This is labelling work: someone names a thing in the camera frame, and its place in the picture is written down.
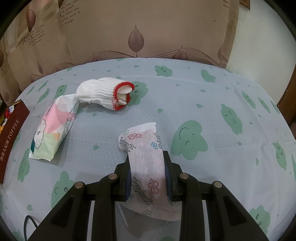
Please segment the floral wet wipes pack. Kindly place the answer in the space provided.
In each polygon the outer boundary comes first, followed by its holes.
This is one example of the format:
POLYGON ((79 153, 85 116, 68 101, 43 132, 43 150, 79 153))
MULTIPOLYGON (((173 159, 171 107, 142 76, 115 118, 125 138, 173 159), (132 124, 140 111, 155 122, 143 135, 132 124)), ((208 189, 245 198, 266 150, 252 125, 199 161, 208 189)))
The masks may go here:
POLYGON ((133 126, 118 137, 131 170, 131 193, 123 206, 155 219, 177 221, 182 204, 168 198, 163 148, 156 127, 156 123, 133 126))

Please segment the pastel tissue pack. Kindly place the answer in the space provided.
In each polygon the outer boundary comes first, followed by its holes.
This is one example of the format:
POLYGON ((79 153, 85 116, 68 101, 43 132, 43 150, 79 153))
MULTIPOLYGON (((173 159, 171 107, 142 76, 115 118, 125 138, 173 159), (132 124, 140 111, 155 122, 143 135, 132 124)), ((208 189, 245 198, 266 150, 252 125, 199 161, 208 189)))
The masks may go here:
POLYGON ((34 134, 29 158, 51 161, 71 129, 80 101, 75 94, 62 95, 51 102, 34 134))

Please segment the white knitted red-trim glove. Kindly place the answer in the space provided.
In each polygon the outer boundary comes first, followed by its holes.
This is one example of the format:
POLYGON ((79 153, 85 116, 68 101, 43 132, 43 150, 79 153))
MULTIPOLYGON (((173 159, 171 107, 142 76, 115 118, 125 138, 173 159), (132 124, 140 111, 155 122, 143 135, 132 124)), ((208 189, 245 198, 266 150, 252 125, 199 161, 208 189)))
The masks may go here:
POLYGON ((120 110, 130 101, 134 84, 117 78, 103 77, 82 82, 75 98, 82 103, 95 103, 110 110, 120 110))

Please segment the white cloud pattern tablecloth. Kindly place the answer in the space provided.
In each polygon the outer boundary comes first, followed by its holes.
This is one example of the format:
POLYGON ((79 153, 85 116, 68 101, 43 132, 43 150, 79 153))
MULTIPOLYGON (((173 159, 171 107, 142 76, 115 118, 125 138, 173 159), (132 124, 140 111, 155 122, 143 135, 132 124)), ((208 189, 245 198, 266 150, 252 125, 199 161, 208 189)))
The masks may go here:
POLYGON ((88 63, 43 77, 20 95, 30 111, 11 151, 1 185, 1 218, 17 240, 29 237, 77 181, 92 183, 126 158, 118 137, 156 123, 164 150, 199 181, 222 182, 278 240, 295 216, 295 138, 280 110, 257 83, 200 63, 119 59, 88 63), (29 158, 31 141, 55 97, 88 79, 134 84, 119 111, 80 104, 74 124, 51 161, 29 158))

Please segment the beige leaf print curtain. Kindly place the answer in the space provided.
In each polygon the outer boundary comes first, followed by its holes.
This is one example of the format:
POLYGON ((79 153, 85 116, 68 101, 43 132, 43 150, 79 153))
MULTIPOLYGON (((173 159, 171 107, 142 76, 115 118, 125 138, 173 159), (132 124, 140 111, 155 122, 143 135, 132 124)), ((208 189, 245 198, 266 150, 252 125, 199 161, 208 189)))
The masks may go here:
POLYGON ((125 57, 225 68, 239 1, 1 1, 1 97, 76 65, 125 57))

